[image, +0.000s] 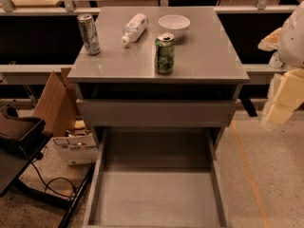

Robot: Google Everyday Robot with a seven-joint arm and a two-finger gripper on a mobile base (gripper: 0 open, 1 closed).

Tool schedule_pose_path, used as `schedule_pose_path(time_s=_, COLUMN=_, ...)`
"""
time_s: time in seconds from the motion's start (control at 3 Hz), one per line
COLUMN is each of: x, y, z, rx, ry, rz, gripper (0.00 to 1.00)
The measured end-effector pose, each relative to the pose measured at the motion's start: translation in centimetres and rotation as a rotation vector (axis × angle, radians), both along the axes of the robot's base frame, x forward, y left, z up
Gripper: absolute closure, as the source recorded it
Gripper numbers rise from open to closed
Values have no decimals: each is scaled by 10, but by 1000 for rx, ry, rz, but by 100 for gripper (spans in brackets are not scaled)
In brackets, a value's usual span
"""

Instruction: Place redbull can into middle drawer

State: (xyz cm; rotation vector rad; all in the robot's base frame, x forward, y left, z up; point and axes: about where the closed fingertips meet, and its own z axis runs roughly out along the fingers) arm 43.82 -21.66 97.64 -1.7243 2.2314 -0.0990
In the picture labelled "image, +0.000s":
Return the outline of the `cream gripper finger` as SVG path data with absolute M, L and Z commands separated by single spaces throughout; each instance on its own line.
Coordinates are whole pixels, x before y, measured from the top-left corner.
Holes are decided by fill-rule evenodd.
M 284 125 L 304 103 L 304 69 L 275 74 L 262 111 L 263 125 Z
M 257 47 L 264 51 L 273 51 L 278 50 L 279 47 L 279 35 L 281 32 L 281 28 L 275 29 L 273 32 L 271 32 L 269 35 L 264 37 Z

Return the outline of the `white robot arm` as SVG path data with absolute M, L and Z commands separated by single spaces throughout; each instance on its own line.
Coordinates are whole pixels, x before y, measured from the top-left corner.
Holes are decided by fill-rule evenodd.
M 275 51 L 269 62 L 272 67 L 285 64 L 293 68 L 283 75 L 276 74 L 270 84 L 262 124 L 275 129 L 284 125 L 304 103 L 304 2 L 257 47 Z

